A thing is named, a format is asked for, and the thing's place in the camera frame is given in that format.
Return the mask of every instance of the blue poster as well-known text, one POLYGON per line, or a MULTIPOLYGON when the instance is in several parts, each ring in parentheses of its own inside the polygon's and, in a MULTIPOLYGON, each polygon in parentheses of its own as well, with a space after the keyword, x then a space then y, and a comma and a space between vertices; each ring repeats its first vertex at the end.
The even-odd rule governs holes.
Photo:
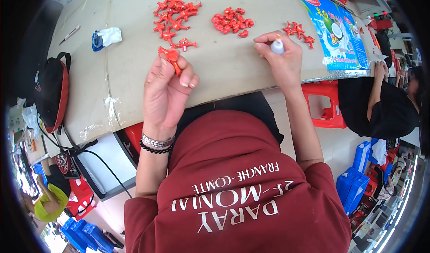
POLYGON ((302 0, 312 20, 329 70, 369 69, 355 21, 330 0, 302 0))

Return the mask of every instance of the maroon shirt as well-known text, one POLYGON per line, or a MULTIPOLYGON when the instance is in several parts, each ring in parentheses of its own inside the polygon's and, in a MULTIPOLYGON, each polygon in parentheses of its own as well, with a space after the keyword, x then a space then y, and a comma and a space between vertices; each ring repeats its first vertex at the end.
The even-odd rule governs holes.
POLYGON ((179 136, 157 201, 126 201, 125 234, 127 253, 345 253, 351 226, 327 164, 303 172, 259 119, 219 110, 179 136))

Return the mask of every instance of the wristwatch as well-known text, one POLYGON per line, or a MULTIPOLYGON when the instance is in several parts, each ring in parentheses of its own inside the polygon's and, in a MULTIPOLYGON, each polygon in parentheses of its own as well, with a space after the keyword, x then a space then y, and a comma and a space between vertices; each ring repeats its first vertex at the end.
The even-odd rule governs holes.
POLYGON ((156 148, 165 148, 173 144, 173 141, 175 140, 175 137, 170 137, 166 141, 158 141, 154 140, 152 138, 147 137, 144 133, 142 133, 142 142, 144 144, 156 147, 156 148))

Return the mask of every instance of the cardboard sheet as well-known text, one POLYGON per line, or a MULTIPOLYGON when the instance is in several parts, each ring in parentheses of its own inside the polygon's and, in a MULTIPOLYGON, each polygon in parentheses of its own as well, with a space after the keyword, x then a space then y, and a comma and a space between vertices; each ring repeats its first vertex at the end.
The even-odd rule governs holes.
MULTIPOLYGON (((69 52, 72 57, 64 123, 76 144, 89 142, 144 120, 142 104, 146 74, 157 56, 158 46, 169 47, 168 42, 160 40, 158 32, 152 30, 155 27, 153 21, 158 20, 153 16, 158 1, 163 0, 72 0, 65 5, 49 56, 69 52), (78 24, 81 29, 58 46, 78 24), (121 29, 122 42, 93 52, 92 33, 109 27, 121 29)), ((286 21, 295 21, 303 24, 306 35, 317 39, 301 0, 184 1, 202 2, 203 5, 197 16, 184 22, 191 28, 177 31, 172 39, 178 43, 180 39, 188 38, 199 46, 189 47, 182 53, 200 76, 200 85, 191 94, 187 106, 276 85, 269 64, 254 50, 253 38, 282 30, 286 21), (255 22, 255 26, 248 28, 247 38, 233 33, 223 35, 213 28, 213 15, 229 6, 244 8, 244 18, 255 22)), ((367 28, 364 27, 364 31, 366 53, 368 59, 373 61, 373 42, 367 28)), ((323 64, 324 54, 319 41, 315 41, 314 49, 309 50, 303 39, 292 39, 303 48, 301 79, 326 77, 327 67, 323 64)), ((59 136, 59 140, 62 145, 69 145, 64 134, 59 136)), ((46 146, 50 156, 58 153, 49 141, 46 146)))

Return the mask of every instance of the red and black bag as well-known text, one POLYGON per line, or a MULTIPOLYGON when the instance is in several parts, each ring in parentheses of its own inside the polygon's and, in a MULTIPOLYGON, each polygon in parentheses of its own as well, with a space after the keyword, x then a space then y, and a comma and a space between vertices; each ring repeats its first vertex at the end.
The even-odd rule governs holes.
POLYGON ((61 52, 57 58, 47 59, 39 70, 34 103, 48 133, 53 133, 63 123, 69 95, 70 61, 70 53, 61 52), (66 57, 66 65, 60 60, 62 57, 66 57))

